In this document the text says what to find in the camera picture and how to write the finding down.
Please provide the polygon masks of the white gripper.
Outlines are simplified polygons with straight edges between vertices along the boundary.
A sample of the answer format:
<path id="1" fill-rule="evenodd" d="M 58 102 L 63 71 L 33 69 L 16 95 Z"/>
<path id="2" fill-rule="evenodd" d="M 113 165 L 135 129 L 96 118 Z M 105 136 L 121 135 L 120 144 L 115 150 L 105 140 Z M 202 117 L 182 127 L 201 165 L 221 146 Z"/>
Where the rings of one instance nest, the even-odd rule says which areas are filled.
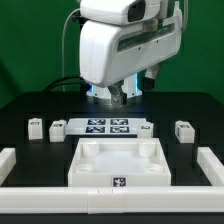
<path id="1" fill-rule="evenodd" d="M 127 94 L 122 84 L 116 82 L 149 67 L 143 88 L 152 90 L 161 68 L 157 63 L 179 51 L 181 28 L 180 9 L 175 9 L 173 16 L 165 19 L 155 33 L 147 32 L 143 22 L 119 27 L 87 21 L 80 36 L 81 77 L 98 87 L 109 86 L 111 104 L 123 106 L 127 103 Z"/>

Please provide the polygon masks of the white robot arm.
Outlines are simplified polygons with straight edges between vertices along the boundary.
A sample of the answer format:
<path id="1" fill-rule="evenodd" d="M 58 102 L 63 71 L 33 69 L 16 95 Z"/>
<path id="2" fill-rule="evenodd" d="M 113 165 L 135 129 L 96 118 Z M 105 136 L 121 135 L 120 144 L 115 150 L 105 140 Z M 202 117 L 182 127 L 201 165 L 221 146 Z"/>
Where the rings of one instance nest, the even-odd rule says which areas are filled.
<path id="1" fill-rule="evenodd" d="M 154 87 L 160 64 L 176 55 L 188 22 L 188 0 L 81 0 L 80 73 L 88 98 L 120 107 L 139 96 L 136 74 Z"/>

